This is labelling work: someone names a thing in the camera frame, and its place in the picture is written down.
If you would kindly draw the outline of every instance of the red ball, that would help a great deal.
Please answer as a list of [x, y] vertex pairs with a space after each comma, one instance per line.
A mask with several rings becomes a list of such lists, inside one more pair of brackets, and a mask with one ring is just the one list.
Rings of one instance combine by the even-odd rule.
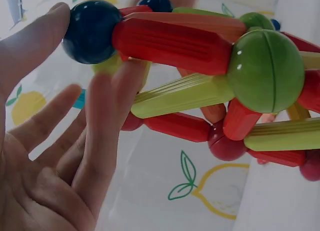
[[140, 128], [143, 124], [144, 124], [143, 119], [138, 118], [138, 117], [134, 116], [132, 114], [132, 112], [129, 112], [121, 130], [122, 131], [134, 131], [134, 130]]
[[300, 172], [308, 181], [320, 180], [320, 150], [308, 151], [307, 161], [300, 166]]
[[221, 139], [223, 136], [225, 136], [225, 134], [223, 132], [223, 128], [224, 128], [224, 121], [223, 120], [216, 122], [211, 126], [211, 129], [209, 132], [209, 138], [208, 138], [209, 148], [214, 143], [216, 143], [219, 139]]
[[223, 120], [211, 127], [208, 145], [211, 153], [222, 161], [234, 161], [240, 158], [248, 148], [244, 141], [234, 141], [227, 138], [223, 132]]

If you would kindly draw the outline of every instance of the palm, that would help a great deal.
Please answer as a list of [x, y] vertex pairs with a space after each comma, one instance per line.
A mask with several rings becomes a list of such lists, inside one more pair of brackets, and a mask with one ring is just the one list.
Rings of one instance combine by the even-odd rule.
[[[93, 230], [95, 219], [90, 210], [71, 187], [56, 176], [55, 170], [30, 161], [20, 141], [10, 134], [7, 134], [6, 140], [0, 173], [1, 230]], [[58, 195], [56, 200], [52, 199], [55, 194]], [[72, 223], [61, 214], [62, 204], [57, 201], [67, 200], [69, 196], [73, 196], [77, 203], [67, 204], [65, 208], [72, 211], [74, 207], [83, 207], [78, 210], [78, 213], [81, 212], [81, 222]]]

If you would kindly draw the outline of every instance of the green ball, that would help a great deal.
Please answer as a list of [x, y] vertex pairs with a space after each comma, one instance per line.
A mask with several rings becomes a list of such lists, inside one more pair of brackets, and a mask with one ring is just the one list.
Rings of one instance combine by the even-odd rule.
[[237, 99], [259, 113], [287, 109], [300, 96], [304, 62], [294, 43], [272, 30], [255, 30], [234, 44], [227, 73]]
[[251, 27], [260, 27], [264, 30], [275, 30], [273, 23], [266, 16], [258, 12], [246, 13], [239, 19], [245, 24], [247, 29]]

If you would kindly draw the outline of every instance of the dark blue ball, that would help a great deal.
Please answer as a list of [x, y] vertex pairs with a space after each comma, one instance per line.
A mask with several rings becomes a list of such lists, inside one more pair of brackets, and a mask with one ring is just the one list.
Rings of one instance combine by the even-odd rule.
[[140, 0], [137, 6], [147, 5], [153, 12], [171, 13], [174, 9], [170, 0]]
[[99, 64], [115, 49], [112, 32], [122, 20], [119, 10], [103, 0], [79, 3], [70, 12], [70, 24], [63, 38], [65, 52], [82, 64]]
[[281, 24], [277, 20], [271, 19], [271, 22], [272, 22], [274, 29], [276, 31], [279, 31], [281, 29]]

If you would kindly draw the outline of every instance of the toy structure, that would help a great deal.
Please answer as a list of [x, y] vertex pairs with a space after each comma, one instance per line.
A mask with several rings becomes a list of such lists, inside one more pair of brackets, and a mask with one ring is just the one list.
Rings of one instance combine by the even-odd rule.
[[[302, 174], [314, 180], [303, 167], [306, 151], [320, 149], [320, 118], [308, 112], [320, 112], [320, 47], [275, 31], [272, 22], [259, 13], [236, 19], [173, 8], [169, 0], [141, 0], [119, 10], [91, 0], [71, 10], [63, 47], [96, 72], [107, 67], [114, 73], [129, 57], [178, 68], [181, 79], [136, 96], [125, 130], [143, 123], [181, 139], [208, 142], [221, 160], [248, 152], [301, 166]], [[211, 123], [180, 113], [195, 108]], [[262, 114], [286, 109], [291, 121], [256, 124]]]

